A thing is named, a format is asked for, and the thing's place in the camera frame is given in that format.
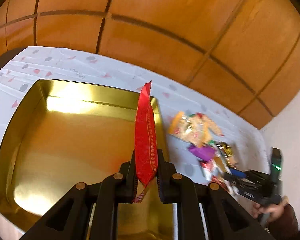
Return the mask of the brown sleeve forearm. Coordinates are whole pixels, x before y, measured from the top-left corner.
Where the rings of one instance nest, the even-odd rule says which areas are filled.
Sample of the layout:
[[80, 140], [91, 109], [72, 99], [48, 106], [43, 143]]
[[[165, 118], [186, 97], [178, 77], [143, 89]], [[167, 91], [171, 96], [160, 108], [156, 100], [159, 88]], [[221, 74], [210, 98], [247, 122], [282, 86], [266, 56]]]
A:
[[293, 207], [288, 204], [283, 215], [268, 223], [267, 228], [275, 239], [293, 239], [299, 233], [298, 220]]

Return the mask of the person's right hand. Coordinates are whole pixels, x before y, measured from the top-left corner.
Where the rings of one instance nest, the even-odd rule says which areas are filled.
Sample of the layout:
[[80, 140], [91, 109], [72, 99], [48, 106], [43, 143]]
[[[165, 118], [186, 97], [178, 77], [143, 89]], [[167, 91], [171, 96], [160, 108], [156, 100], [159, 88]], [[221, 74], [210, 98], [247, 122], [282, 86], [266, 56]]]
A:
[[266, 224], [273, 222], [280, 218], [285, 210], [286, 205], [289, 204], [289, 199], [287, 196], [282, 198], [282, 201], [279, 204], [270, 204], [267, 207], [261, 206], [258, 203], [253, 205], [252, 216], [257, 219], [260, 215], [267, 215]]

